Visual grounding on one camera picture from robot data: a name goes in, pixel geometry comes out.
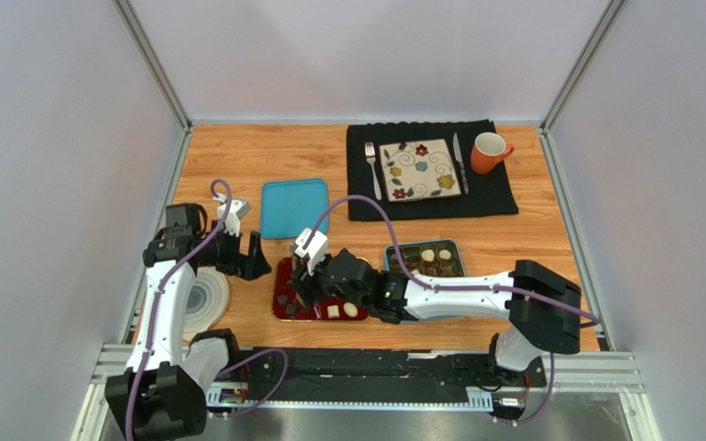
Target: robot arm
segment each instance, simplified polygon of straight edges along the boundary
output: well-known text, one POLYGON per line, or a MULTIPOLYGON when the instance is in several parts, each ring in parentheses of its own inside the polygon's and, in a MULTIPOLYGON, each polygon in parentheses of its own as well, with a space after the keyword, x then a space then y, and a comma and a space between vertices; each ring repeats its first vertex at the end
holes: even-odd
MULTIPOLYGON (((226 200, 215 199, 221 204, 226 200)), ((205 234, 206 213, 202 206, 178 204, 165 209, 165 228, 143 252, 147 295, 136 345, 124 374, 110 377, 106 383, 106 400, 122 433, 126 431, 132 388, 138 388, 132 416, 136 439, 175 439, 203 431, 207 420, 206 391, 217 373, 236 357, 238 347, 230 330, 208 331, 197 334, 190 343, 187 358, 182 357, 188 296, 199 266, 214 266, 226 275, 245 280, 271 271, 257 232, 250 234, 248 254, 239 254, 240 220, 248 211, 246 201, 231 201, 228 216, 218 220, 224 222, 224 228, 167 280, 155 310, 157 295, 153 293, 158 284, 178 261, 203 242, 205 234), (135 372, 142 363, 148 340, 153 342, 152 350, 142 378, 136 382, 135 372)), ((223 213, 221 205, 218 217, 223 213)))
POLYGON ((523 288, 578 308, 581 289, 573 282, 530 260, 517 261, 513 271, 485 277, 425 277, 416 279, 401 271, 382 272, 358 259, 347 249, 328 253, 327 238, 320 232, 304 249, 306 229, 291 247, 294 271, 290 286, 302 301, 312 305, 337 297, 366 309, 388 323, 482 316, 508 320, 513 327, 496 335, 490 345, 497 368, 521 372, 543 351, 579 352, 579 316, 509 291, 523 288), (458 287, 491 287, 454 290, 458 287))

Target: mug handle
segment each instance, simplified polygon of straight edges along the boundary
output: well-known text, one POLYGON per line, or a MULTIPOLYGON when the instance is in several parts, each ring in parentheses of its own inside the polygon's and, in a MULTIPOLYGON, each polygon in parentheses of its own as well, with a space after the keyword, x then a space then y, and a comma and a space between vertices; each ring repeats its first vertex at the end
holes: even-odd
POLYGON ((503 153, 503 159, 506 159, 514 152, 514 144, 506 144, 506 152, 503 153))

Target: square plate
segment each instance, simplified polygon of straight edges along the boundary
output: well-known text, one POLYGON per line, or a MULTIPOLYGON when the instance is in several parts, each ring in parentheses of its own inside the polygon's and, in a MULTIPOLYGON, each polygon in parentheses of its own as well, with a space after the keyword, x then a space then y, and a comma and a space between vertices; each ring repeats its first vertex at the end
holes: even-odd
POLYGON ((384 144, 379 149, 389 202, 452 198, 461 194, 445 140, 384 144))

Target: teal plastic tray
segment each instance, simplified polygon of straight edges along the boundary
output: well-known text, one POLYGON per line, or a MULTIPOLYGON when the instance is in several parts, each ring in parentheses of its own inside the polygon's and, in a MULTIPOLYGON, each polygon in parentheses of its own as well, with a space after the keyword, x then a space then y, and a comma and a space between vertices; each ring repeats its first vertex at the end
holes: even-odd
MULTIPOLYGON (((328 207, 328 188, 320 178, 268 182, 261 189, 260 234, 264 239, 297 237, 312 228, 328 207)), ((328 232, 328 218, 318 230, 328 232)))

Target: white wall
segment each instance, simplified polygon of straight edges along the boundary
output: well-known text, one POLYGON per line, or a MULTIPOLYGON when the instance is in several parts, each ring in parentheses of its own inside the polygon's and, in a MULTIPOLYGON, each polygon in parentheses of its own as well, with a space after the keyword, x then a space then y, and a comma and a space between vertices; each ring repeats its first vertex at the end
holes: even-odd
POLYGON ((706 439, 706 2, 631 0, 554 140, 663 438, 706 439))
POLYGON ((545 116, 607 0, 133 0, 194 119, 545 116))
POLYGON ((109 1, 0 1, 0 439, 70 436, 179 141, 109 1))

